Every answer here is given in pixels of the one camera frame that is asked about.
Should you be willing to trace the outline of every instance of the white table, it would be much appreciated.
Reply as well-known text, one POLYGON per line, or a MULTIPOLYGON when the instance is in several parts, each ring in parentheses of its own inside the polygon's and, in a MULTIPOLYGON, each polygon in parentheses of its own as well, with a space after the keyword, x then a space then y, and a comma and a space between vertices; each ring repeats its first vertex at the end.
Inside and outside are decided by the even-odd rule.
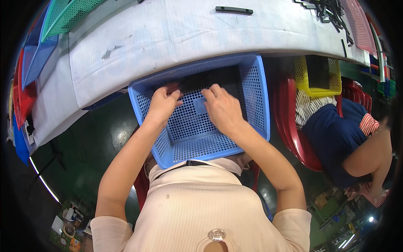
POLYGON ((52 56, 56 68, 41 74, 43 89, 33 110, 38 146, 85 114, 81 109, 130 81, 203 58, 257 51, 370 65, 367 52, 347 47, 344 30, 338 33, 331 23, 321 23, 315 10, 291 0, 105 0, 73 27, 68 39, 60 37, 68 46, 59 43, 56 50, 62 52, 52 56), (248 8, 253 14, 216 12, 215 6, 248 8))

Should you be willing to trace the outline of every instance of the black plastic piece pile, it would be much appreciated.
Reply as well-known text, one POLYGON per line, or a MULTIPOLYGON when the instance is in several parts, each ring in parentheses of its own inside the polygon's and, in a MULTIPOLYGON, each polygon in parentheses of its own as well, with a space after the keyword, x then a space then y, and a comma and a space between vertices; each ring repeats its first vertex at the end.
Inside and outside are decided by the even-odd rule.
POLYGON ((294 2, 302 4, 305 9, 316 9, 316 16, 322 23, 332 23, 339 33, 343 29, 346 31, 348 47, 354 44, 347 26, 341 18, 344 12, 339 0, 294 0, 294 2))
POLYGON ((218 83, 220 87, 225 88, 230 95, 239 100, 242 116, 247 121, 241 74, 237 65, 188 75, 179 80, 179 86, 183 93, 205 86, 209 87, 214 83, 218 83))

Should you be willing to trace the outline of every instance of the red striped sleeve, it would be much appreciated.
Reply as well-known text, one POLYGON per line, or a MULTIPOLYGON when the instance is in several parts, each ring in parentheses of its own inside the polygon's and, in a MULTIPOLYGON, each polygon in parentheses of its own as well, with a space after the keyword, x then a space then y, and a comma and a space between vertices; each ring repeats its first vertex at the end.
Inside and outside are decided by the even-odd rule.
POLYGON ((379 122, 375 120, 370 114, 366 113, 359 124, 359 128, 366 137, 373 134, 379 127, 379 122))

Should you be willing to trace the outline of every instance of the blue plastic tray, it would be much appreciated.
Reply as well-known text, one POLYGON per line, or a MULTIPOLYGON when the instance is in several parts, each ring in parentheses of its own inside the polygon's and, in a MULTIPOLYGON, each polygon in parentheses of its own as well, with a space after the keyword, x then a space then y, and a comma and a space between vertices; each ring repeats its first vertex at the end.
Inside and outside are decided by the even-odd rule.
POLYGON ((21 76, 23 90, 28 84, 39 77, 46 62, 57 46, 58 35, 50 36, 43 43, 41 42, 41 34, 44 28, 44 19, 48 13, 48 7, 49 4, 39 16, 25 43, 21 76))
MULTIPOLYGON (((248 122, 266 140, 270 139, 269 100, 262 58, 259 54, 232 54, 163 70, 130 82, 130 100, 141 125, 150 106, 153 88, 168 81, 208 71, 238 65, 248 122)), ((162 169, 179 162, 213 160, 237 154, 243 150, 211 123, 203 105, 204 87, 184 93, 183 105, 176 107, 152 147, 152 154, 162 169)))

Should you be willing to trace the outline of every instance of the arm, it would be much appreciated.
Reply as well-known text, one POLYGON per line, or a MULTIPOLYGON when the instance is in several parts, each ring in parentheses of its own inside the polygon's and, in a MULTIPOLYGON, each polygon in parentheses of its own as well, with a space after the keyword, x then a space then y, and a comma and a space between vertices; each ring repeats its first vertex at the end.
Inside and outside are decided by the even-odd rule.
POLYGON ((114 216, 126 221, 125 203, 130 188, 175 106, 183 103, 178 101, 180 91, 176 89, 177 84, 172 83, 155 91, 143 124, 102 176, 95 217, 114 216))
POLYGON ((214 84, 202 90, 210 120, 262 169, 277 191, 277 212, 289 208, 306 210, 305 194, 294 167, 242 118, 239 101, 214 84))

